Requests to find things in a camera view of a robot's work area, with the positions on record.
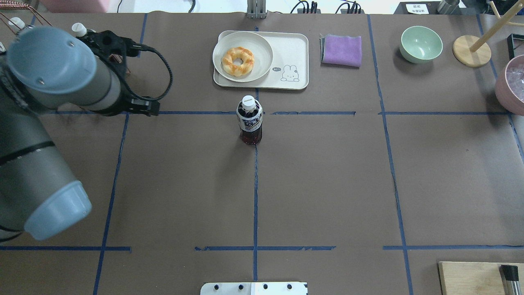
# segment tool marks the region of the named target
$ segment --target purple cloth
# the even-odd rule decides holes
[[[327,35],[324,39],[322,62],[360,67],[362,65],[362,38]]]

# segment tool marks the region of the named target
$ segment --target white knob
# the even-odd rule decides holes
[[[88,29],[84,27],[81,23],[76,23],[71,27],[71,30],[73,30],[75,36],[77,37],[83,37],[85,34],[88,33]]]
[[[24,21],[21,20],[19,17],[13,17],[12,19],[10,19],[9,25],[11,27],[14,27],[14,29],[18,31],[22,30],[26,26]]]

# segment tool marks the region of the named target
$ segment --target table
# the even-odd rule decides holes
[[[49,240],[25,234],[1,246],[0,293],[198,294],[205,282],[306,281],[309,294],[437,295],[438,261],[524,262],[524,120],[494,95],[505,38],[522,28],[499,31],[492,62],[471,69],[452,42],[480,36],[494,16],[45,17],[141,40],[175,79],[158,117],[73,106],[41,117],[93,210]],[[412,25],[441,36],[439,58],[402,58]],[[214,84],[219,33],[256,28],[308,37],[306,89]],[[321,64],[319,34],[362,36],[362,67]],[[138,93],[163,91],[153,54],[129,68]],[[239,140],[228,113],[246,94],[266,112],[257,147]]]

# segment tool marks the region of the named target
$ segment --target plastic bottle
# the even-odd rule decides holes
[[[9,20],[9,27],[18,32],[26,28],[26,23],[19,17],[13,17]]]
[[[74,23],[73,26],[71,26],[71,30],[75,37],[83,37],[88,33],[88,29],[82,23]]]
[[[244,96],[236,109],[240,139],[246,144],[257,144],[262,139],[262,106],[254,97]]]

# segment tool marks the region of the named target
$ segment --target metal cup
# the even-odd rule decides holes
[[[441,0],[436,7],[436,12],[439,14],[452,14],[459,5],[460,0]]]

